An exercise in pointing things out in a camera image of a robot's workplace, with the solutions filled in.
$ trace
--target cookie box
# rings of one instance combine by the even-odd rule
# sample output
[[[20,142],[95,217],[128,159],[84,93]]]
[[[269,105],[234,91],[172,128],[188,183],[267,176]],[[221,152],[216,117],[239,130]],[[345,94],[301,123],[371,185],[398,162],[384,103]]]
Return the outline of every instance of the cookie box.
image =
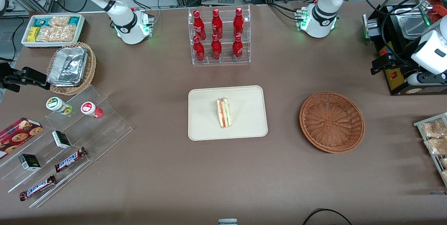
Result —
[[[21,118],[0,131],[0,159],[43,131],[39,122]]]

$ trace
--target snickers bar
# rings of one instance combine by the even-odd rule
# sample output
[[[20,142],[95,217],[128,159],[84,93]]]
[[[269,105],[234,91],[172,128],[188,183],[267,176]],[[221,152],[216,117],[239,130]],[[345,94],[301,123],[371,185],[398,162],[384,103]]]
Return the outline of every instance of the snickers bar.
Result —
[[[62,169],[70,166],[71,164],[73,164],[76,160],[78,160],[79,158],[81,158],[82,156],[84,156],[85,154],[87,154],[87,151],[85,150],[84,147],[82,147],[81,149],[77,150],[75,153],[73,153],[70,157],[66,158],[65,160],[63,160],[61,163],[57,164],[56,166],[54,166],[56,168],[56,173],[60,172]]]
[[[27,198],[30,198],[33,194],[42,191],[44,188],[56,184],[56,178],[54,175],[51,175],[48,179],[40,182],[34,187],[30,188],[28,191],[24,191],[20,193],[20,201],[25,201]]]

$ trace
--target small bottle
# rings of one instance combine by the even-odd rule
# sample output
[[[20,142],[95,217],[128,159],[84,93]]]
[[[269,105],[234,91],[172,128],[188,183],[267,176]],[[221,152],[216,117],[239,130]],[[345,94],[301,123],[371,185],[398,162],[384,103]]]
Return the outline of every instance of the small bottle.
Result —
[[[73,110],[71,105],[67,104],[57,96],[48,99],[48,101],[46,101],[46,107],[49,110],[60,112],[62,115],[69,115]]]
[[[236,16],[233,21],[233,35],[236,37],[238,34],[242,35],[244,32],[244,18],[242,17],[242,9],[236,8]]]
[[[222,25],[222,18],[219,15],[219,9],[213,9],[213,21],[211,21],[213,27],[213,34],[216,34],[219,39],[224,37],[224,27]]]
[[[96,107],[96,105],[93,104],[92,102],[85,102],[84,104],[82,104],[81,112],[84,113],[85,115],[92,116],[94,118],[100,118],[102,117],[103,114],[102,109]]]
[[[213,35],[213,42],[211,43],[211,49],[213,50],[214,60],[219,61],[220,58],[222,57],[222,44],[220,43],[217,34]]]
[[[203,63],[205,61],[205,49],[203,48],[203,44],[200,42],[200,38],[198,36],[194,36],[193,40],[194,55],[199,63]]]
[[[200,37],[200,40],[204,41],[206,39],[205,24],[203,23],[203,20],[200,18],[200,12],[198,10],[195,10],[193,14],[194,14],[194,31],[196,35]]]
[[[233,60],[240,61],[242,59],[242,48],[244,45],[241,42],[241,35],[237,35],[234,37],[235,41],[233,42]]]

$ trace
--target cookie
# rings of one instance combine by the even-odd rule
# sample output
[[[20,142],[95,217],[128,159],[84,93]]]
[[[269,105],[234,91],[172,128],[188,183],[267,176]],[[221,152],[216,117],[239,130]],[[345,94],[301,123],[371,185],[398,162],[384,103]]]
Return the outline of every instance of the cookie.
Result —
[[[13,137],[13,142],[24,141],[25,139],[27,139],[27,137],[28,137],[28,134],[26,134],[26,133],[19,133],[19,134],[16,134],[16,135]]]
[[[6,153],[11,153],[11,152],[14,151],[17,147],[19,147],[19,146],[18,146],[18,145],[10,146],[10,147],[8,147],[8,148],[5,150],[5,152],[6,152]]]
[[[34,128],[34,129],[30,130],[30,131],[29,131],[29,134],[32,135],[32,136],[34,136],[34,135],[40,133],[41,131],[43,131],[43,128],[42,128],[42,127],[36,127],[36,128]]]
[[[32,126],[32,124],[30,122],[28,122],[27,120],[23,120],[22,122],[20,122],[19,124],[19,129],[27,131],[29,130],[29,128]]]

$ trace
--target robotic arm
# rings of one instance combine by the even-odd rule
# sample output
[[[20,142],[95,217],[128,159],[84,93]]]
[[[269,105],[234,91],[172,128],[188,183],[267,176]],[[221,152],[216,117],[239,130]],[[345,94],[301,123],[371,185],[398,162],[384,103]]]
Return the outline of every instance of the robotic arm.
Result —
[[[337,12],[343,0],[318,0],[317,4],[302,7],[300,29],[311,37],[321,38],[329,34],[334,27]]]
[[[107,12],[118,36],[127,44],[137,44],[152,35],[153,16],[134,11],[125,0],[91,0]]]

